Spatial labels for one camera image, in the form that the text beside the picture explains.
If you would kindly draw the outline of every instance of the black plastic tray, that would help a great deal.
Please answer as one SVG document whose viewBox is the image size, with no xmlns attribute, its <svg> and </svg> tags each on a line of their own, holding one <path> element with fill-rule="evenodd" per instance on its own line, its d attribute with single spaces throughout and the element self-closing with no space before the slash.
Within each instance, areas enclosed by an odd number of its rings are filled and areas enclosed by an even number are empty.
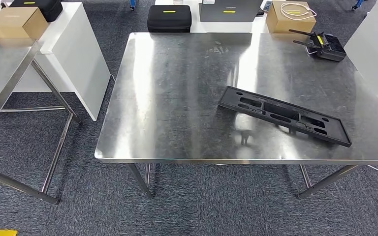
<svg viewBox="0 0 378 236">
<path fill-rule="evenodd" d="M 227 86 L 220 106 L 346 147 L 351 146 L 339 118 L 257 93 Z"/>
</svg>

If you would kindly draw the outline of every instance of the gray carpet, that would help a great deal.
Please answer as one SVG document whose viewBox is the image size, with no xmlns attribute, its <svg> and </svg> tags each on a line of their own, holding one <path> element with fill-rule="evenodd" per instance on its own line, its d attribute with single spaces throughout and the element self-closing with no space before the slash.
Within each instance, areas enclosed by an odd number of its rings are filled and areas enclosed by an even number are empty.
<svg viewBox="0 0 378 236">
<path fill-rule="evenodd" d="M 349 12 L 354 0 L 309 0 L 315 30 L 346 42 L 374 1 Z M 109 69 L 116 75 L 131 32 L 147 31 L 153 1 L 84 1 Z M 147 200 L 121 164 L 93 155 L 113 82 L 93 122 L 72 93 L 64 96 L 83 118 L 72 124 L 49 193 L 52 206 L 0 185 L 0 229 L 20 236 L 287 236 L 378 235 L 378 172 L 363 167 L 306 200 L 298 166 L 156 165 Z M 8 107 L 57 101 L 47 93 L 17 93 Z M 40 188 L 67 114 L 64 111 L 0 115 L 0 171 Z M 316 182 L 340 166 L 309 166 Z"/>
</svg>

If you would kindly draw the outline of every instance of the yellow sticker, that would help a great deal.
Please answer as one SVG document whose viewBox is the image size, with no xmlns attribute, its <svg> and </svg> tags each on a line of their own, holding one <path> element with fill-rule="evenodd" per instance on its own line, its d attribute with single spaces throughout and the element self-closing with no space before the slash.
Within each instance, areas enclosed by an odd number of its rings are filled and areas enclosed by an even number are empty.
<svg viewBox="0 0 378 236">
<path fill-rule="evenodd" d="M 322 38 L 321 38 L 319 35 L 317 35 L 316 37 L 318 38 L 319 43 L 320 43 L 321 45 L 324 45 L 324 43 L 322 42 Z"/>
<path fill-rule="evenodd" d="M 287 13 L 289 14 L 292 14 L 292 15 L 300 15 L 301 13 L 300 12 L 296 12 L 296 11 L 286 11 Z"/>
</svg>

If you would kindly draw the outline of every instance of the metal leg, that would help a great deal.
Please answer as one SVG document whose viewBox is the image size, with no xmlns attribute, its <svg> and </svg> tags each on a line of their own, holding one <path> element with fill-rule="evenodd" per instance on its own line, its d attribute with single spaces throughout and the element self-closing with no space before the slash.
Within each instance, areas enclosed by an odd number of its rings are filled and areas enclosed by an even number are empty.
<svg viewBox="0 0 378 236">
<path fill-rule="evenodd" d="M 151 163 L 146 164 L 146 174 L 144 177 L 144 181 L 146 182 L 147 187 L 150 186 L 150 168 L 151 168 Z"/>
<path fill-rule="evenodd" d="M 10 112 L 42 112 L 42 111 L 55 111 L 55 110 L 65 110 L 64 106 L 54 106 L 54 107 L 30 107 L 30 108 L 10 108 L 1 109 L 0 113 L 10 113 Z"/>
<path fill-rule="evenodd" d="M 53 197 L 50 197 L 49 195 L 47 194 L 44 194 L 44 193 L 41 193 L 40 191 L 37 191 L 31 187 L 29 187 L 28 185 L 24 184 L 24 183 L 21 183 L 11 177 L 8 177 L 4 174 L 1 174 L 0 173 L 0 183 L 2 184 L 5 184 L 9 187 L 12 187 L 18 191 L 21 191 L 21 192 L 24 192 L 30 196 L 33 196 L 35 198 L 39 198 L 39 199 L 42 199 L 48 203 L 51 203 L 51 204 L 58 204 L 60 201 L 56 198 L 53 198 Z"/>
<path fill-rule="evenodd" d="M 69 114 L 69 118 L 66 121 L 66 124 L 64 125 L 62 136 L 60 137 L 59 144 L 57 145 L 56 153 L 54 153 L 53 160 L 51 161 L 50 169 L 47 173 L 47 177 L 44 181 L 44 185 L 42 188 L 43 193 L 47 193 L 48 186 L 50 185 L 51 178 L 53 177 L 54 169 L 56 168 L 57 162 L 59 160 L 60 152 L 62 150 L 64 140 L 66 139 L 67 131 L 69 130 L 70 122 L 73 118 L 73 114 Z"/>
<path fill-rule="evenodd" d="M 306 188 L 309 189 L 312 184 L 308 176 L 308 172 L 306 171 L 305 165 L 299 165 L 301 167 L 302 176 L 304 177 Z"/>
<path fill-rule="evenodd" d="M 141 190 L 143 190 L 148 198 L 152 198 L 152 194 L 144 182 L 144 179 L 141 177 L 140 172 L 138 171 L 137 167 L 135 164 L 126 164 L 126 167 L 131 171 L 132 175 L 134 175 L 135 180 L 137 181 L 138 185 L 140 185 Z"/>
<path fill-rule="evenodd" d="M 307 196 L 315 193 L 316 191 L 334 183 L 335 181 L 341 179 L 342 177 L 350 174 L 351 172 L 355 171 L 357 167 L 360 167 L 360 165 L 347 165 L 343 167 L 342 169 L 339 169 L 332 175 L 326 177 L 325 179 L 321 180 L 320 182 L 316 183 L 315 185 L 311 186 L 307 190 L 303 191 L 298 195 L 299 199 L 304 199 Z"/>
<path fill-rule="evenodd" d="M 76 113 L 72 110 L 72 108 L 69 106 L 69 104 L 66 102 L 66 100 L 62 97 L 59 90 L 54 86 L 53 82 L 51 82 L 48 79 L 47 74 L 42 70 L 41 66 L 34 60 L 32 60 L 31 65 L 33 68 L 37 71 L 37 73 L 40 75 L 40 77 L 43 79 L 43 81 L 46 83 L 46 85 L 50 88 L 50 90 L 54 93 L 54 95 L 57 97 L 57 99 L 63 104 L 66 109 L 73 114 L 73 120 L 77 123 L 80 123 L 80 119 L 77 117 Z"/>
</svg>

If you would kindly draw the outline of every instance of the black carrying case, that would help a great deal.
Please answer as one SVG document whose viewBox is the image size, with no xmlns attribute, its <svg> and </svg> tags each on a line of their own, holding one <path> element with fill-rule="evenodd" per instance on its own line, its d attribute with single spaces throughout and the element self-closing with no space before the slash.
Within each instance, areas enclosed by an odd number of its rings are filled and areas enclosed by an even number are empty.
<svg viewBox="0 0 378 236">
<path fill-rule="evenodd" d="M 36 6 L 40 9 L 47 22 L 53 22 L 63 11 L 60 0 L 14 0 L 9 7 Z"/>
<path fill-rule="evenodd" d="M 152 5 L 147 18 L 150 33 L 189 33 L 192 14 L 188 5 Z"/>
</svg>

